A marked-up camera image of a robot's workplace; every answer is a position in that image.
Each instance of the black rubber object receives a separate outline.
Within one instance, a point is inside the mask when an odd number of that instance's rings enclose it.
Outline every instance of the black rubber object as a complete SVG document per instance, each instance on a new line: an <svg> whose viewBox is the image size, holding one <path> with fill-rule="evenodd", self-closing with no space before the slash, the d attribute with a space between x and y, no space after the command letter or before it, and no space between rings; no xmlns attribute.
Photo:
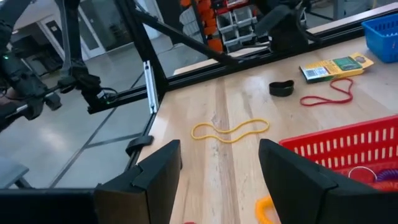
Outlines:
<svg viewBox="0 0 398 224"><path fill-rule="evenodd" d="M294 90L294 81L272 82L269 84L269 94L272 96L286 97L290 96Z"/></svg>

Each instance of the rubber band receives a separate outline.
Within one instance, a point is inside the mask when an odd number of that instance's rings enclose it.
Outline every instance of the rubber band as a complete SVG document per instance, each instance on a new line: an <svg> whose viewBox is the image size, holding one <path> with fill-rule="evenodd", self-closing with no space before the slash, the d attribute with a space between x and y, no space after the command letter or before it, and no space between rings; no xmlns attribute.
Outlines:
<svg viewBox="0 0 398 224"><path fill-rule="evenodd" d="M266 126L265 128L263 128L263 129L260 129L260 130L248 131L248 132L246 132L246 133L240 135L239 137L237 137L236 139L233 139L233 140L224 140L224 139L221 139L220 137L215 136L215 135L213 135L213 134L207 134L207 135L205 135L205 136L199 136L199 137L196 137L196 136L194 135L194 132L195 132L196 128L198 128L198 127L200 127L200 126L210 126L210 127L212 127L217 133L228 134L228 133L232 133L232 132L236 131L237 129L239 129L241 126L244 126L245 124L253 123L253 122L256 122L256 121L260 121L260 122L266 123L267 126ZM199 123L199 124L195 125L195 126L192 128L191 137L192 137L193 139L195 139L195 140L202 140L202 139L206 139L206 138L215 138L215 139L217 139L217 140L219 140L219 141L221 141L221 142L223 142L223 143L234 143L234 142L239 141L241 138L247 136L248 134L262 133L262 132L264 132L264 131L267 131L268 129L269 129L269 122L266 121L266 120L264 120L264 119L260 119L260 118L257 118L257 119L250 119L250 120L248 120L248 121L242 122L241 124L239 124L239 125L236 126L235 128L230 129L230 130L226 130L226 131L217 129L217 128L216 128L213 124L211 124L211 123Z"/></svg>
<svg viewBox="0 0 398 224"><path fill-rule="evenodd" d="M376 175L376 173L373 172L373 170L371 170L371 169L369 169L369 168L367 168L367 167L364 167L364 166L357 166L357 167L352 168L352 169L348 172L348 178L351 178L351 173L352 173L354 170L356 170L356 169L366 169L366 170L370 171L370 172L373 174L373 176L374 176L374 181L377 181L377 175Z"/></svg>
<svg viewBox="0 0 398 224"><path fill-rule="evenodd" d="M347 80L350 82L349 87L348 87L348 91L342 90L341 88L335 87L333 84L335 82L338 81L342 81L342 80ZM334 103L334 104L342 104L342 103L348 103L351 102L354 99L353 94L351 93L351 88L354 85L354 81L350 78L340 78L340 79L336 79L330 82L330 87L334 90L337 90L339 92L342 92L346 95L348 95L348 98L345 100L331 100L328 98L324 98L324 97L320 97L320 96L304 96L300 99L300 104L303 106L316 106L316 105L322 105L322 104L327 104L327 103ZM304 101L307 99L315 99L315 100L321 100L319 102L316 103L305 103Z"/></svg>

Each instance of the orange object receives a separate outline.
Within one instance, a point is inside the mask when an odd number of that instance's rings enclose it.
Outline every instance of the orange object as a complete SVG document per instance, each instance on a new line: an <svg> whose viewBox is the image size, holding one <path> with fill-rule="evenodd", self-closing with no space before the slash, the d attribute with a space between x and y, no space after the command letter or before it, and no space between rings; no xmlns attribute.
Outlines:
<svg viewBox="0 0 398 224"><path fill-rule="evenodd" d="M190 6L191 0L180 0L180 4L185 7Z"/></svg>
<svg viewBox="0 0 398 224"><path fill-rule="evenodd" d="M202 21L214 19L214 10L208 9L207 11L202 12L201 19L202 19Z"/></svg>
<svg viewBox="0 0 398 224"><path fill-rule="evenodd" d="M198 11L199 13L205 12L211 8L210 0L201 0L198 3Z"/></svg>
<svg viewBox="0 0 398 224"><path fill-rule="evenodd" d="M209 19L205 21L207 27L217 26L216 19Z"/></svg>
<svg viewBox="0 0 398 224"><path fill-rule="evenodd" d="M207 44L209 47L215 51L222 52L223 51L223 43L220 39L211 39L207 40Z"/></svg>
<svg viewBox="0 0 398 224"><path fill-rule="evenodd" d="M266 208L273 207L271 196L264 197L256 202L256 218L261 224L272 224L272 222L267 218L264 210Z"/></svg>
<svg viewBox="0 0 398 224"><path fill-rule="evenodd" d="M217 27L216 26L205 27L205 35L214 34L216 31L217 31Z"/></svg>

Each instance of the green and yellow box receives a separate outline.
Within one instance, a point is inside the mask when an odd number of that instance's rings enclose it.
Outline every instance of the green and yellow box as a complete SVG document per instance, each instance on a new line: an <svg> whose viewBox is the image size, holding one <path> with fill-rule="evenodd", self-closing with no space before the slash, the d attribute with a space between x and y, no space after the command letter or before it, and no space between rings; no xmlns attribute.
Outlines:
<svg viewBox="0 0 398 224"><path fill-rule="evenodd" d="M307 83L316 83L360 75L365 68L373 64L374 62L364 55L355 53L348 57L311 63L301 66L300 69Z"/></svg>

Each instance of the yellow rubber band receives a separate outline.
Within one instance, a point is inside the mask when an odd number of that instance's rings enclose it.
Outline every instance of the yellow rubber band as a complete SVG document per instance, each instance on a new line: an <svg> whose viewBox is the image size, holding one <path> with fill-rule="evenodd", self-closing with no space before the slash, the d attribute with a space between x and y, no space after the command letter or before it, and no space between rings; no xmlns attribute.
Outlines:
<svg viewBox="0 0 398 224"><path fill-rule="evenodd" d="M248 131L248 132L246 132L246 133L240 135L239 137L237 137L236 139L233 139L233 140L224 140L224 139L221 139L220 137L215 136L215 135L212 135L212 134L208 134L208 135L205 135L205 136L199 136L199 137L196 137L196 136L193 134L193 133L195 132L196 128L198 128L198 127L200 127L200 126L210 126L210 127L212 127L217 133L228 134L228 133L232 133L232 132L238 130L241 126L244 126L245 124L253 123L253 122L256 122L256 121L260 121L260 122L266 123L267 126L266 126L265 128L263 128L263 129L261 129L261 130ZM217 139L217 140L219 140L219 141L221 141L221 142L223 142L223 143L234 143L234 142L239 141L241 138L247 136L248 134L262 133L262 132L264 132L264 131L267 131L268 129L269 129L269 122L266 121L266 120L264 120L264 119L260 119L260 118L257 118L257 119L250 119L250 120L248 120L248 121L242 122L240 125L236 126L235 128L230 129L230 130L226 130L226 131L217 129L217 128L216 128L213 124L211 124L211 123L199 123L199 124L195 125L195 126L192 128L191 136L192 136L193 139L196 139L196 140L202 140L202 139L206 139L206 138L215 138L215 139Z"/></svg>

